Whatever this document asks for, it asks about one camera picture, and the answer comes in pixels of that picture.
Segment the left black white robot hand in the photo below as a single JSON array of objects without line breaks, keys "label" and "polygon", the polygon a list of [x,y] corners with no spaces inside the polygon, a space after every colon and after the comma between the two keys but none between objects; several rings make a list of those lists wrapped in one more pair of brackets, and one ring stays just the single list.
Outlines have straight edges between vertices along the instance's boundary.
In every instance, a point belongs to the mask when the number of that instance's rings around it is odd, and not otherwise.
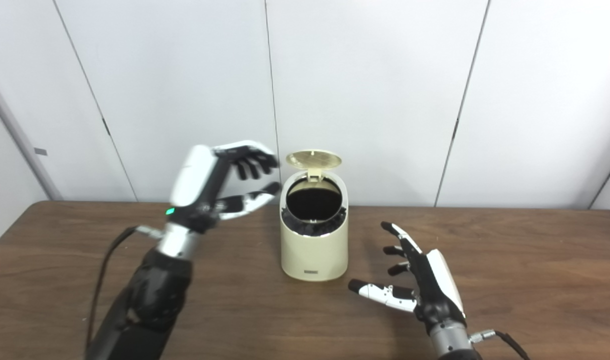
[{"label": "left black white robot hand", "polygon": [[253,140],[193,146],[172,188],[167,223],[205,234],[219,221],[251,214],[271,202],[282,185],[273,181],[260,190],[220,197],[230,171],[243,181],[258,180],[278,166],[275,154]]}]

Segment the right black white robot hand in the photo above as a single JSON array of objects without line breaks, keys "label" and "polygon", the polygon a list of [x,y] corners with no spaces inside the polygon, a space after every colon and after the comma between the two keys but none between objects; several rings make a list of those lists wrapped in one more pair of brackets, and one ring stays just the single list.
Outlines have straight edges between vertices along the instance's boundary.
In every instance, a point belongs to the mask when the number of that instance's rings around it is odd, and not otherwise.
[{"label": "right black white robot hand", "polygon": [[444,322],[467,326],[463,301],[442,253],[438,249],[424,252],[403,228],[394,223],[383,221],[380,225],[399,240],[399,245],[385,246],[383,253],[405,258],[389,268],[387,273],[397,276],[409,272],[414,276],[416,287],[351,279],[348,289],[390,308],[414,313],[427,333]]}]

